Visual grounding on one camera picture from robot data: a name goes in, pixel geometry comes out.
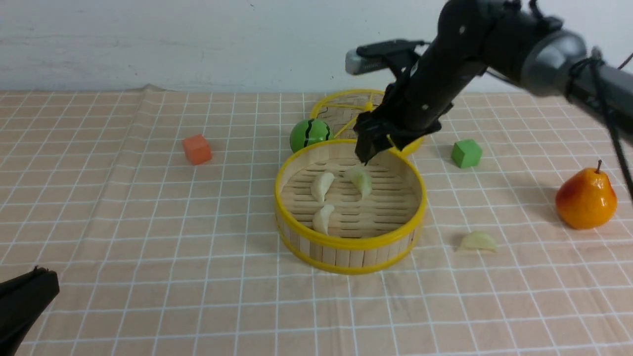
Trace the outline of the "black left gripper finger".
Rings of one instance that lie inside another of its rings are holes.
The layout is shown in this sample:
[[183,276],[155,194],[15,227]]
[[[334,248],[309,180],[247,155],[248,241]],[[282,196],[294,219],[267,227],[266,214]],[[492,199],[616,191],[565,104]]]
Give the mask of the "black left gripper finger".
[[36,320],[59,294],[57,273],[36,266],[0,284],[0,354],[14,356]]

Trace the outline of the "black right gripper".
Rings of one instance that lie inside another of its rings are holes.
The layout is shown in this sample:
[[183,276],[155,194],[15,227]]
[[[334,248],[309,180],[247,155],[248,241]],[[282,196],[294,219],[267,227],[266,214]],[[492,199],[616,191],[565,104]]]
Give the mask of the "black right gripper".
[[438,35],[428,46],[416,48],[420,58],[386,87],[382,102],[359,114],[356,156],[368,165],[378,154],[404,149],[414,140],[441,129],[440,116],[477,75],[486,70],[482,35]]

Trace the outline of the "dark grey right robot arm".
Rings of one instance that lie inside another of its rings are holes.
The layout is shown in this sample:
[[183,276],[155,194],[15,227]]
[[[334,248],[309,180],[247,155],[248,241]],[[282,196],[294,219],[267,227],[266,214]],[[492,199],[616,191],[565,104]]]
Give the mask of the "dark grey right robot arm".
[[359,114],[355,153],[366,164],[378,153],[403,150],[440,131],[440,117],[475,78],[493,70],[536,97],[560,95],[615,135],[632,142],[632,75],[590,56],[584,39],[519,0],[450,0],[431,42],[394,39],[346,54],[346,72],[384,68],[395,81],[382,102]]

